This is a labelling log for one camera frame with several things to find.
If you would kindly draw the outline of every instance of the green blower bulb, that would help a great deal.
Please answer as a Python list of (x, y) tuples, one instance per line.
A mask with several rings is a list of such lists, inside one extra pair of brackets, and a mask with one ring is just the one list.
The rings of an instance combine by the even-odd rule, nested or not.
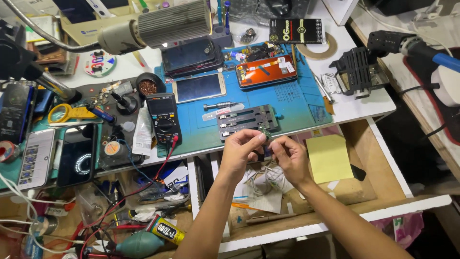
[(117, 244), (115, 251), (126, 257), (141, 259), (155, 253), (158, 248), (164, 245), (164, 239), (150, 232), (140, 231)]

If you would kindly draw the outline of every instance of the yellow paper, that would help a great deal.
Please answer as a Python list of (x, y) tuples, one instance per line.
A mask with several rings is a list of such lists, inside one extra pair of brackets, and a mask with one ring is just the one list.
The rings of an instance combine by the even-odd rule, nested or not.
[(316, 183), (353, 178), (343, 136), (328, 135), (307, 139), (306, 142)]

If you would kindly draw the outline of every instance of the yellow magnifier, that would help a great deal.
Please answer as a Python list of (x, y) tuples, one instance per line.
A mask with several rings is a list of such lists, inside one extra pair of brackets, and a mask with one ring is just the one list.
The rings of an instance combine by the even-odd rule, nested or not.
[(63, 103), (51, 109), (48, 114), (48, 123), (62, 123), (69, 119), (95, 119), (94, 113), (88, 111), (86, 107), (72, 108), (72, 106)]

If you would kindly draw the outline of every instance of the pink bag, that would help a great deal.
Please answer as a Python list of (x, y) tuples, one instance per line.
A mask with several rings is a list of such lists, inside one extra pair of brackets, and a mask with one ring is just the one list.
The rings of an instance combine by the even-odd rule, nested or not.
[(391, 237), (400, 247), (406, 249), (418, 237), (425, 226), (422, 212), (384, 218), (370, 222), (387, 236)]

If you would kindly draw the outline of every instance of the hand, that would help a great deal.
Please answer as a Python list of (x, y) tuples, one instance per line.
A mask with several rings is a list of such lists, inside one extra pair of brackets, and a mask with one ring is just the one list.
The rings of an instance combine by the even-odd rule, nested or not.
[(304, 145), (281, 136), (273, 140), (268, 149), (273, 152), (272, 158), (277, 160), (284, 176), (295, 188), (314, 183), (308, 170), (307, 149)]
[(263, 154), (262, 144), (267, 137), (258, 130), (243, 129), (225, 140), (224, 154), (217, 178), (236, 186), (243, 179), (248, 160), (257, 161), (253, 150)]

